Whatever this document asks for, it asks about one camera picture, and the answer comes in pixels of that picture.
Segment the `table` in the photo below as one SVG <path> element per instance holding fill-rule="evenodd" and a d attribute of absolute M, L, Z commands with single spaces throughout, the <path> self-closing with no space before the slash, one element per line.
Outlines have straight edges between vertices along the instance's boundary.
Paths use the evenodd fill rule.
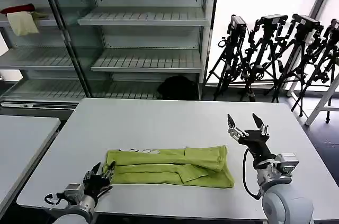
<path fill-rule="evenodd" d="M 233 189 L 176 185 L 115 185 L 98 213 L 206 219 L 265 220 L 261 202 L 242 183 L 246 149 L 227 133 L 227 113 L 241 129 L 256 129 L 252 113 L 270 125 L 273 153 L 296 153 L 293 185 L 312 199 L 315 220 L 339 219 L 339 188 L 289 108 L 278 103 L 187 102 L 88 98 L 80 102 L 19 195 L 17 203 L 48 208 L 43 198 L 81 182 L 109 149 L 211 147 L 226 144 Z M 252 157 L 247 184 L 257 192 Z"/>
<path fill-rule="evenodd" d="M 0 115 L 0 218 L 53 140 L 58 118 Z"/>

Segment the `white stand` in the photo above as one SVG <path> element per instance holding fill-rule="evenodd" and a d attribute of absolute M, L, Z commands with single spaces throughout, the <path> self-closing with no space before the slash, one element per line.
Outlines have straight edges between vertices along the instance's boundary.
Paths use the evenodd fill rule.
<path fill-rule="evenodd" d="M 336 59 L 336 64 L 339 65 L 339 59 Z M 339 111 L 339 107 L 327 106 L 326 103 L 328 102 L 329 98 L 335 93 L 335 90 L 339 86 L 339 74 L 331 83 L 327 92 L 323 95 L 319 103 L 317 104 L 316 108 L 312 111 L 312 114 L 308 117 L 305 122 L 305 125 L 310 126 L 315 118 L 318 116 L 320 111 Z"/>

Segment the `folded towel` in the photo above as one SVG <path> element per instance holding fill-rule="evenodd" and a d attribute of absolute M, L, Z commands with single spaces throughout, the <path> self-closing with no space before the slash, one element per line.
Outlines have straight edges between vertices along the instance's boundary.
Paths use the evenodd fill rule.
<path fill-rule="evenodd" d="M 226 146 L 157 149 L 150 153 L 109 150 L 103 171 L 115 162 L 112 184 L 168 183 L 230 188 L 234 180 L 226 165 L 226 153 Z"/>
<path fill-rule="evenodd" d="M 24 36 L 30 33 L 39 33 L 39 30 L 32 18 L 26 11 L 7 14 L 10 26 L 16 36 Z"/>

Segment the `floor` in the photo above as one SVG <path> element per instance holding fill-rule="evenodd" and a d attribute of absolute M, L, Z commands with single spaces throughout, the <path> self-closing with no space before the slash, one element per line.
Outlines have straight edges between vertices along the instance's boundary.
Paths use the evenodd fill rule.
<path fill-rule="evenodd" d="M 203 100 L 211 101 L 213 99 L 213 91 L 207 88 L 204 91 Z M 264 96 L 262 93 L 256 93 L 256 100 L 258 102 L 270 102 L 271 96 Z M 218 98 L 218 101 L 239 101 L 239 94 L 237 89 L 230 89 L 227 94 Z M 307 114 L 310 114 L 312 109 L 318 103 L 319 98 L 306 97 L 304 100 L 304 108 Z M 280 97 L 280 102 L 286 105 L 293 105 L 293 99 L 285 96 Z M 333 105 L 339 106 L 339 99 L 333 101 Z M 328 170 L 332 174 L 334 180 L 339 186 L 339 169 L 337 164 L 339 163 L 339 112 L 331 113 L 331 121 L 329 124 L 325 123 L 326 112 L 320 113 L 314 123 L 310 126 L 304 126 L 305 116 L 299 118 L 299 111 L 294 112 L 300 125 L 303 127 L 305 133 L 308 135 L 310 141 L 318 151 L 320 157 L 324 161 Z M 38 209 L 22 208 L 16 203 L 13 203 L 5 216 L 0 220 L 0 224 L 7 223 L 36 223 L 36 224 L 50 224 L 55 221 L 46 212 Z M 208 221 L 208 220 L 183 220 L 183 219 L 169 219 L 169 218 L 149 218 L 149 217 L 124 217 L 124 216 L 99 216 L 96 223 L 124 223 L 124 224 L 144 224 L 144 223 L 178 223 L 178 224 L 191 224 L 191 223 L 217 223 L 221 221 Z M 253 223 L 252 221 L 242 221 L 237 223 Z"/>

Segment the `green towel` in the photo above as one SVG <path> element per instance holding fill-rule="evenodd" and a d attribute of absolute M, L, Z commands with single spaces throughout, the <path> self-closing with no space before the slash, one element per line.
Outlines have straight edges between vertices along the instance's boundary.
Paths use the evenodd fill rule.
<path fill-rule="evenodd" d="M 109 150 L 103 171 L 115 161 L 111 184 L 176 184 L 230 188 L 226 146 L 157 149 L 150 153 Z"/>

